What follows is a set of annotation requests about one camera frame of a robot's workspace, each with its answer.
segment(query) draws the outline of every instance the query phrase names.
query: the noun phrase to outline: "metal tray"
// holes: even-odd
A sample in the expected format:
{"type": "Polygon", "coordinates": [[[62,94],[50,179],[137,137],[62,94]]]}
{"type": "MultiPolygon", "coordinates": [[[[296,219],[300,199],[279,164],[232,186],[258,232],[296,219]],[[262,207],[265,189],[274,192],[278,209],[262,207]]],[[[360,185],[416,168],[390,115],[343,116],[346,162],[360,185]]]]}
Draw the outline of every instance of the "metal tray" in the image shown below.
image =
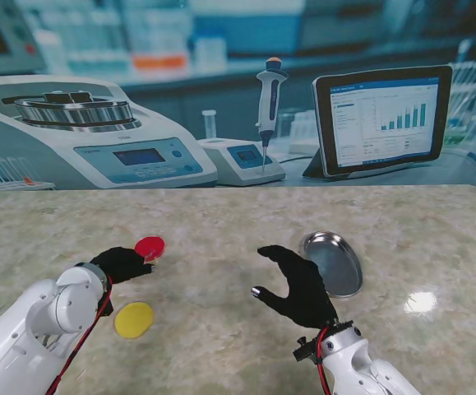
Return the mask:
{"type": "Polygon", "coordinates": [[[362,288],[362,268],[351,246],[332,232],[315,232],[303,238],[300,254],[313,261],[329,296],[346,298],[362,288]]]}

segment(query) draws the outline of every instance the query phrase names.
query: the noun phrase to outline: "red cable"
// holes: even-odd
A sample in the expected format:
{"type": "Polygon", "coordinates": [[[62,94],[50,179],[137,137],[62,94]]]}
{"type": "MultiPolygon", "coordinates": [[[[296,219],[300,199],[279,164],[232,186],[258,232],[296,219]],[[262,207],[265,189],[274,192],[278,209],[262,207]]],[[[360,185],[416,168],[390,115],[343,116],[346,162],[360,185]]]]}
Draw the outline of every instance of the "red cable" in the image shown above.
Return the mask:
{"type": "Polygon", "coordinates": [[[93,328],[95,327],[95,325],[99,321],[99,318],[102,315],[102,313],[104,312],[104,309],[106,309],[106,306],[108,305],[108,302],[109,302],[109,297],[112,294],[112,284],[113,284],[113,282],[112,282],[112,279],[110,278],[110,276],[108,276],[108,282],[109,282],[109,289],[108,289],[108,293],[106,294],[106,299],[104,300],[103,304],[100,306],[99,311],[97,311],[97,315],[95,315],[94,322],[91,324],[91,326],[88,328],[88,330],[84,333],[84,335],[82,335],[80,341],[76,344],[72,353],[67,358],[66,364],[64,364],[64,367],[62,368],[62,370],[60,371],[58,376],[55,378],[55,380],[49,386],[49,389],[46,392],[46,395],[53,395],[55,393],[55,391],[57,391],[57,387],[58,387],[58,384],[60,383],[60,380],[62,379],[62,375],[64,373],[66,373],[67,368],[69,368],[70,365],[72,364],[73,360],[76,357],[76,354],[81,349],[82,345],[84,344],[84,342],[86,341],[86,339],[90,335],[91,331],[93,331],[93,328]]]}
{"type": "Polygon", "coordinates": [[[326,335],[328,329],[329,328],[323,328],[318,334],[318,340],[317,340],[318,374],[320,375],[321,387],[323,388],[323,392],[325,395],[330,395],[330,390],[329,390],[329,385],[327,385],[326,374],[323,370],[323,365],[321,364],[321,341],[323,340],[323,337],[326,335]]]}

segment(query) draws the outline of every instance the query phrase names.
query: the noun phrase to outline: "yellow plastic lid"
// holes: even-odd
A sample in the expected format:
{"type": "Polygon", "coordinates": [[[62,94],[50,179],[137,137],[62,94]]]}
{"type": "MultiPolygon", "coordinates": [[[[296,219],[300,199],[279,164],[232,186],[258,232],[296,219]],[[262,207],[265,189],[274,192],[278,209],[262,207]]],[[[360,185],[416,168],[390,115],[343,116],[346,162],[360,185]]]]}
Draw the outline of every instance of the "yellow plastic lid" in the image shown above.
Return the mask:
{"type": "Polygon", "coordinates": [[[146,332],[153,322],[154,310],[146,303],[134,302],[119,310],[113,325],[120,337],[135,339],[146,332]]]}

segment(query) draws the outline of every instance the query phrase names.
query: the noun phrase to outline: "laboratory centrifuge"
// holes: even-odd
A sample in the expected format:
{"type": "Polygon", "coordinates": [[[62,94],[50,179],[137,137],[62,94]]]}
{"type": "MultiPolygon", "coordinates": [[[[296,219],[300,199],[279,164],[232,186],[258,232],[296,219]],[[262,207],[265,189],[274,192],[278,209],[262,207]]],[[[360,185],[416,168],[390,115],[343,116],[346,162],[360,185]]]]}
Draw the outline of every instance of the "laboratory centrifuge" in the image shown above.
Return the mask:
{"type": "Polygon", "coordinates": [[[59,189],[214,186],[191,133],[84,77],[0,77],[0,156],[26,158],[59,189]]]}

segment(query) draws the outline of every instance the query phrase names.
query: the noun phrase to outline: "black glove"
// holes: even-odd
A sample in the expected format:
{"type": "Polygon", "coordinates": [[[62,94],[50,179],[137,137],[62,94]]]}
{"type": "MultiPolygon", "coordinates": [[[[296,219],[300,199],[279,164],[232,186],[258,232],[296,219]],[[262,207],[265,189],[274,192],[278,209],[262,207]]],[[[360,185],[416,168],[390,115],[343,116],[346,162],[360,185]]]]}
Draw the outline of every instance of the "black glove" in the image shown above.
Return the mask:
{"type": "Polygon", "coordinates": [[[252,288],[254,296],[302,327],[322,329],[338,319],[315,263],[280,245],[261,247],[257,252],[278,263],[287,277],[289,296],[280,298],[262,286],[252,288]]]}
{"type": "Polygon", "coordinates": [[[133,249],[123,247],[104,251],[90,263],[100,267],[104,274],[112,279],[113,284],[152,273],[154,269],[154,265],[145,264],[145,259],[133,249]]]}

